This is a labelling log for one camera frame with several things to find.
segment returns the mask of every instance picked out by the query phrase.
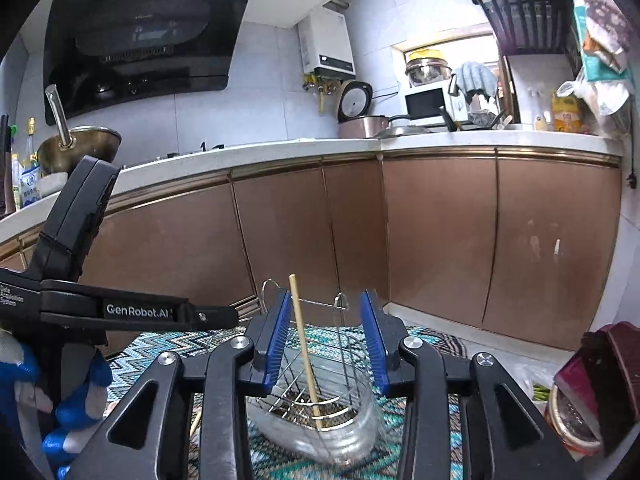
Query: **wire basket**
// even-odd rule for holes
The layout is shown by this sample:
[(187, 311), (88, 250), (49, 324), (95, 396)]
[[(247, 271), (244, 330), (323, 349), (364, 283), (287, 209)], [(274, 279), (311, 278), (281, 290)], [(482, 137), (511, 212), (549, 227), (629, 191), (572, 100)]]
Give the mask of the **wire basket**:
[[(267, 282), (260, 298), (263, 308)], [(344, 324), (349, 307), (344, 294), (338, 294), (333, 305), (300, 301), (335, 309)], [(369, 455), (382, 429), (366, 345), (340, 323), (332, 328), (307, 326), (305, 338), (318, 402), (310, 400), (298, 333), (290, 328), (276, 385), (265, 399), (247, 398), (247, 416), (284, 449), (321, 463), (357, 462)]]

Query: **green beans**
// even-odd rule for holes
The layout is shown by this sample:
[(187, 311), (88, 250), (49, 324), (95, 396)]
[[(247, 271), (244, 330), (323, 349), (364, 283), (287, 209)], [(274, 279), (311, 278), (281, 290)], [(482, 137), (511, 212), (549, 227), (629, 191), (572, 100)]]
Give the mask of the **green beans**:
[(547, 402), (549, 400), (549, 393), (550, 390), (546, 386), (542, 386), (541, 384), (533, 385), (533, 400)]

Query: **range hood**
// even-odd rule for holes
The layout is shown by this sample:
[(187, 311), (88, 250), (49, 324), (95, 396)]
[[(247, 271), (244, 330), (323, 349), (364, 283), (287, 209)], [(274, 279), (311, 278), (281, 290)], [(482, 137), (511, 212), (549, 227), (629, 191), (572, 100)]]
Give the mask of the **range hood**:
[[(228, 83), (248, 0), (53, 0), (43, 84), (69, 117)], [(54, 124), (45, 102), (47, 124)]]

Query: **white countertop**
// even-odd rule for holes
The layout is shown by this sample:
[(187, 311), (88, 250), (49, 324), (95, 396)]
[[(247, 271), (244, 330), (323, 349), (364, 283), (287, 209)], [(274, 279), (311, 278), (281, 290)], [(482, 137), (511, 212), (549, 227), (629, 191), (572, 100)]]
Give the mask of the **white countertop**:
[[(274, 160), (338, 155), (341, 153), (392, 152), (447, 146), (519, 146), (555, 148), (623, 155), (617, 140), (579, 134), (528, 131), (476, 131), (423, 134), (396, 139), (299, 139), (232, 146), (223, 150), (177, 156), (122, 170), (112, 196), (198, 174)], [(58, 194), (46, 197), (0, 221), (0, 243), (43, 223)]]

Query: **microwave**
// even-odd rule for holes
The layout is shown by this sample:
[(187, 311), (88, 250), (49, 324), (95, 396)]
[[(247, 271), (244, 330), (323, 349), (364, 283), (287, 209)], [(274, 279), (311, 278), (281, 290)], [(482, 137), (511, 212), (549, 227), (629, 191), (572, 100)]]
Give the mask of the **microwave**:
[(465, 96), (459, 92), (457, 96), (449, 94), (451, 79), (428, 83), (400, 91), (403, 114), (411, 117), (411, 124), (416, 126), (444, 126), (439, 108), (444, 106), (454, 121), (461, 124), (469, 122)]

